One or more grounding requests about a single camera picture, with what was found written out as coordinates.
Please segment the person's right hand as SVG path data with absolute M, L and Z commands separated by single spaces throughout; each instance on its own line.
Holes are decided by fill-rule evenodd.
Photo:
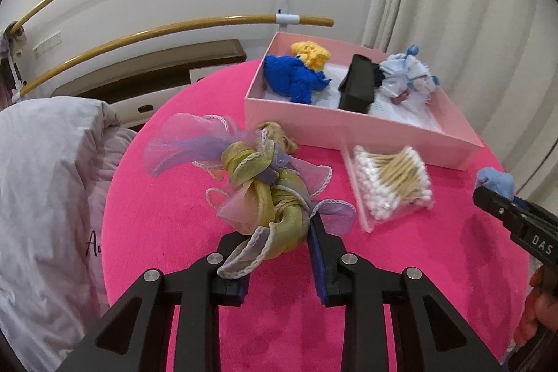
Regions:
M 540 266 L 530 278 L 533 287 L 524 304 L 524 311 L 514 332 L 514 342 L 523 347 L 537 332 L 539 325 L 551 332 L 558 328 L 557 297 L 542 291 L 542 280 L 545 267 Z

